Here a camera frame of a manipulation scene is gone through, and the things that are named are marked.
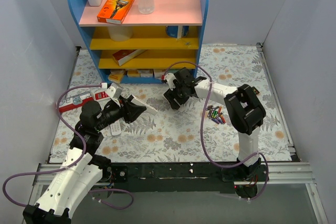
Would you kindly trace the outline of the white slim remote control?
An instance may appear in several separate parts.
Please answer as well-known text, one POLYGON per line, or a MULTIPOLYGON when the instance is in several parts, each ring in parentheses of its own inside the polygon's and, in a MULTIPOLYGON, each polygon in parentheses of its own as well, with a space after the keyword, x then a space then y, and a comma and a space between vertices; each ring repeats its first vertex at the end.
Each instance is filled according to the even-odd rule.
POLYGON ((131 95, 129 98, 130 98, 130 101, 131 101, 133 104, 146 107, 146 112, 147 112, 147 113, 149 113, 149 114, 151 114, 151 115, 156 115, 156 114, 157 114, 157 110, 156 110, 154 107, 152 107, 152 106, 150 106, 149 104, 143 102, 143 101, 140 100, 139 98, 134 97, 134 96, 132 96, 132 95, 131 95))

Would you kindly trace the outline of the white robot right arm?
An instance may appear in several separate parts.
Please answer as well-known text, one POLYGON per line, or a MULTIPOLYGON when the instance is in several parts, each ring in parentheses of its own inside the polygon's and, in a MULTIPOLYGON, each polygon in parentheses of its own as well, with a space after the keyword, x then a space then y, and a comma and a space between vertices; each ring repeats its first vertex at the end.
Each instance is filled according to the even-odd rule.
POLYGON ((187 68, 175 73, 165 72, 162 82, 169 89, 164 93, 171 108, 177 110, 190 97, 205 99, 202 116, 205 115, 208 101, 224 105, 230 122, 238 132, 239 153, 234 165, 220 165, 208 155, 204 141, 204 120, 201 119, 200 138, 203 152, 207 159, 221 169, 237 169, 242 180, 251 180, 260 166, 258 137, 266 111, 254 93, 251 86, 244 84, 240 87, 225 86, 207 77, 194 77, 187 68))

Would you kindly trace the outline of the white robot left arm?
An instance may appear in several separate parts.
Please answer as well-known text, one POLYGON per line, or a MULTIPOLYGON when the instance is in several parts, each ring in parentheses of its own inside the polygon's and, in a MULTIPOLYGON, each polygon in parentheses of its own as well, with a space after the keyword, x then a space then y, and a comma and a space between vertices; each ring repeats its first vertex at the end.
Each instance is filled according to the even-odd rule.
POLYGON ((80 120, 66 157, 47 190, 23 211, 26 223, 71 223, 81 201, 98 181, 106 182, 112 170, 110 159, 97 155, 101 131, 119 119, 134 122, 147 106, 134 96, 111 99, 104 107, 89 101, 81 108, 80 120))

